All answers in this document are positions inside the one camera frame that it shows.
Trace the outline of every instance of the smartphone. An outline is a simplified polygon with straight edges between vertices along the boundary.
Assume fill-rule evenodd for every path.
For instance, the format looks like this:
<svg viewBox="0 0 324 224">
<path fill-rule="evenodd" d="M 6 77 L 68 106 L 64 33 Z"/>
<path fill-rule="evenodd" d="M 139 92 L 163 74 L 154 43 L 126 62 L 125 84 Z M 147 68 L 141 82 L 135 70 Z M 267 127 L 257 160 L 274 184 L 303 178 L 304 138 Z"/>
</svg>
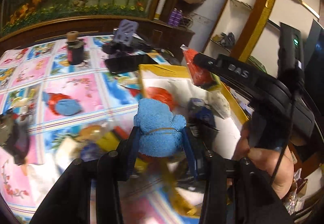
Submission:
<svg viewBox="0 0 324 224">
<path fill-rule="evenodd" d="M 157 64 L 148 55 L 123 56 L 106 59 L 105 65 L 111 74 L 120 74 L 138 70 L 139 64 Z"/>
</svg>

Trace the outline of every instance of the red plastic bag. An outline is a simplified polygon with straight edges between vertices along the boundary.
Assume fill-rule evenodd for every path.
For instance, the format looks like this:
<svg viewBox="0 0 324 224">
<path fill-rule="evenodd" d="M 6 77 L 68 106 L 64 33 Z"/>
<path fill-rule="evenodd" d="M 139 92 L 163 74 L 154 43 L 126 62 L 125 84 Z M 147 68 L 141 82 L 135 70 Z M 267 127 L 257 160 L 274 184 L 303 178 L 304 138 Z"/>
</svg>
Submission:
<svg viewBox="0 0 324 224">
<path fill-rule="evenodd" d="M 193 83 L 196 86 L 204 86 L 206 84 L 213 84 L 215 81 L 213 80 L 209 71 L 202 69 L 193 63 L 193 58 L 199 52 L 189 49 L 186 46 L 181 46 L 184 58 L 187 62 L 187 67 L 189 69 L 190 75 L 192 77 Z"/>
</svg>

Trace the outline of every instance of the yellow block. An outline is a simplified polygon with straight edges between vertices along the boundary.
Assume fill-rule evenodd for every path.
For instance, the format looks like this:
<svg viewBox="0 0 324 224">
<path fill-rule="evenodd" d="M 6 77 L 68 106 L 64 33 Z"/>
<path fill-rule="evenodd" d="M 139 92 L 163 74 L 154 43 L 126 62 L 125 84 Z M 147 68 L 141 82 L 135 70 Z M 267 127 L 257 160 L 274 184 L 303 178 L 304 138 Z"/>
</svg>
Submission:
<svg viewBox="0 0 324 224">
<path fill-rule="evenodd" d="M 140 64 L 139 70 L 140 72 L 150 71 L 161 77 L 191 78 L 187 67 L 184 66 Z"/>
<path fill-rule="evenodd" d="M 113 132 L 105 133 L 105 135 L 96 141 L 96 144 L 106 152 L 116 150 L 119 145 L 119 140 Z M 137 158 L 135 161 L 135 169 L 139 172 L 143 172 L 147 168 L 147 163 Z"/>
</svg>

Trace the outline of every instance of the blue object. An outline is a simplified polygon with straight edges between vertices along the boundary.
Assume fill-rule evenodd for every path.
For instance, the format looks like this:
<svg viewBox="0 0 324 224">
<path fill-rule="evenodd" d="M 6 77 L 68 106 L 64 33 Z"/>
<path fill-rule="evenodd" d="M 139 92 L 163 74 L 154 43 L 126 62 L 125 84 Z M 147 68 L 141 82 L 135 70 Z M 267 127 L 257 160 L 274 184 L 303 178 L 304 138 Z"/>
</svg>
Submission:
<svg viewBox="0 0 324 224">
<path fill-rule="evenodd" d="M 197 120 L 208 124 L 209 127 L 215 128 L 215 118 L 211 110 L 204 100 L 191 98 L 188 103 L 188 121 L 191 124 L 197 123 Z"/>
<path fill-rule="evenodd" d="M 87 162 L 99 159 L 102 157 L 106 152 L 101 150 L 99 146 L 97 146 L 95 143 L 89 143 L 86 145 L 80 152 L 80 158 Z"/>
<path fill-rule="evenodd" d="M 45 91 L 42 92 L 42 100 L 43 100 L 46 104 L 47 104 L 48 101 L 50 100 L 50 95 L 49 95 L 47 92 L 45 92 Z"/>
<path fill-rule="evenodd" d="M 109 92 L 120 101 L 121 105 L 125 105 L 125 104 L 130 104 L 132 103 L 129 100 L 130 94 L 127 90 L 121 88 L 118 85 L 118 81 L 113 79 L 107 82 L 107 87 Z"/>
<path fill-rule="evenodd" d="M 51 95 L 47 92 L 42 92 L 42 100 L 48 105 Z M 60 115 L 74 115 L 81 111 L 81 105 L 74 99 L 61 99 L 55 104 L 55 111 Z"/>
<path fill-rule="evenodd" d="M 142 132 L 139 144 L 142 154 L 167 157 L 183 149 L 181 131 L 186 126 L 186 119 L 179 114 L 174 116 L 165 103 L 141 99 L 134 126 L 140 127 Z"/>
<path fill-rule="evenodd" d="M 74 99 L 61 99 L 55 105 L 55 111 L 60 115 L 73 115 L 81 111 L 80 103 Z"/>
</svg>

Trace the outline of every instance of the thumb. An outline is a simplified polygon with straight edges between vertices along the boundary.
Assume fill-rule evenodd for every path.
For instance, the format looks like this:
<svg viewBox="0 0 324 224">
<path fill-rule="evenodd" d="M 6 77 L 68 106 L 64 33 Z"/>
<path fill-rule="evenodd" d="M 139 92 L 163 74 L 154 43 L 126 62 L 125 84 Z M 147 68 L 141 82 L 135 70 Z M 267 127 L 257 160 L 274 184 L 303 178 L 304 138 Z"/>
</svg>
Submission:
<svg viewBox="0 0 324 224">
<path fill-rule="evenodd" d="M 252 160 L 257 168 L 268 172 L 268 174 L 272 176 L 280 153 L 274 150 L 251 148 L 247 156 Z M 288 193 L 293 180 L 293 174 L 294 164 L 286 155 L 284 155 L 272 184 L 274 191 L 280 199 Z"/>
</svg>

